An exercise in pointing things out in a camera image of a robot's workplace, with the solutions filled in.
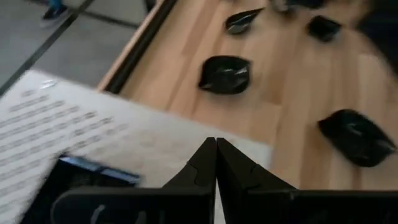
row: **black leaf-shaped object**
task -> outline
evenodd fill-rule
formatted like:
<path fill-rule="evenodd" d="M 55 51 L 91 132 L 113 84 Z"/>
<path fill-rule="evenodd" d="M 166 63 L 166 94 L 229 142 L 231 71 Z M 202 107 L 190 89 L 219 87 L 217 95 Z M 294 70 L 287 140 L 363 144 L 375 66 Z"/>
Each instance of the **black leaf-shaped object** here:
<path fill-rule="evenodd" d="M 286 17 L 292 17 L 297 10 L 297 6 L 292 0 L 271 0 L 271 6 L 274 11 Z"/>
<path fill-rule="evenodd" d="M 315 16 L 307 26 L 308 33 L 322 42 L 332 41 L 341 25 L 323 16 Z"/>
<path fill-rule="evenodd" d="M 217 94 L 242 93 L 250 83 L 251 62 L 234 56 L 214 56 L 202 65 L 199 88 Z"/>
<path fill-rule="evenodd" d="M 320 131 L 358 166 L 374 167 L 397 150 L 372 121 L 354 110 L 339 110 L 318 122 Z"/>
<path fill-rule="evenodd" d="M 243 34 L 247 32 L 250 29 L 253 20 L 264 9 L 265 8 L 262 7 L 260 9 L 244 11 L 229 16 L 228 19 L 225 21 L 225 29 L 229 34 L 233 35 Z"/>

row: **tiled floor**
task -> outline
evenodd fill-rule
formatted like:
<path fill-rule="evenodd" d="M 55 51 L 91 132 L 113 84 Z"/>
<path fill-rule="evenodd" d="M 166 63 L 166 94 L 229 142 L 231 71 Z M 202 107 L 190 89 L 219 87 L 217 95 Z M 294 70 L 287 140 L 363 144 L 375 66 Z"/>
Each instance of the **tiled floor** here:
<path fill-rule="evenodd" d="M 40 28 L 46 10 L 20 0 L 0 0 L 0 86 L 57 29 Z"/>
<path fill-rule="evenodd" d="M 134 31 L 79 16 L 34 68 L 96 86 Z"/>
<path fill-rule="evenodd" d="M 94 0 L 85 11 L 98 17 L 80 14 L 70 26 L 42 29 L 40 18 L 47 7 L 31 1 L 35 0 L 0 0 L 0 86 L 18 77 L 24 64 L 96 86 L 147 15 L 144 0 Z M 79 8 L 85 1 L 65 4 Z M 61 35 L 43 48 L 54 33 Z"/>

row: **person's foot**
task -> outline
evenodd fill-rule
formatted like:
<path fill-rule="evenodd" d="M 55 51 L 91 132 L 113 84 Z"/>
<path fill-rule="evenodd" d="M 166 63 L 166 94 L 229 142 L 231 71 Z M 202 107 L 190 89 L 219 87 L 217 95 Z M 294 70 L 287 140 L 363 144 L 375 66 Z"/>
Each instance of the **person's foot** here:
<path fill-rule="evenodd" d="M 69 10 L 66 6 L 62 6 L 59 9 L 54 9 L 50 7 L 48 11 L 44 14 L 42 21 L 40 23 L 41 27 L 50 27 L 55 24 L 65 20 L 69 15 Z"/>

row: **paper sheet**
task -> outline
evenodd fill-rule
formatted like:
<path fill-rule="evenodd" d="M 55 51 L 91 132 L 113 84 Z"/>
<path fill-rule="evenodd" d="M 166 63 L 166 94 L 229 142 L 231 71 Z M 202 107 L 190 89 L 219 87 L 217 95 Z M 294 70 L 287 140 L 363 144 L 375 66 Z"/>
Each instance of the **paper sheet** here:
<path fill-rule="evenodd" d="M 210 136 L 269 168 L 264 144 L 28 71 L 0 100 L 0 224 L 17 223 L 62 151 L 141 174 L 143 187 L 161 187 Z M 224 223 L 219 194 L 216 223 Z"/>

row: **wooden floor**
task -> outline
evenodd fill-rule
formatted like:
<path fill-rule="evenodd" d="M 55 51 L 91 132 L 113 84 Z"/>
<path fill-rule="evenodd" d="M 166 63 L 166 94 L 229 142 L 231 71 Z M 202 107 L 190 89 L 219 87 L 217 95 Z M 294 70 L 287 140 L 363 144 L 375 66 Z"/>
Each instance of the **wooden floor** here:
<path fill-rule="evenodd" d="M 121 95 L 272 145 L 271 171 L 301 189 L 397 189 L 397 156 L 372 169 L 357 168 L 316 128 L 319 119 L 352 108 L 398 142 L 397 80 L 352 28 L 364 1 L 330 2 L 319 11 L 301 9 L 292 21 L 268 7 L 248 35 L 232 37 L 223 21 L 266 6 L 266 0 L 179 0 Z M 317 14 L 344 24 L 337 41 L 321 44 L 305 33 Z M 246 92 L 216 96 L 196 88 L 201 64 L 212 55 L 253 61 Z"/>

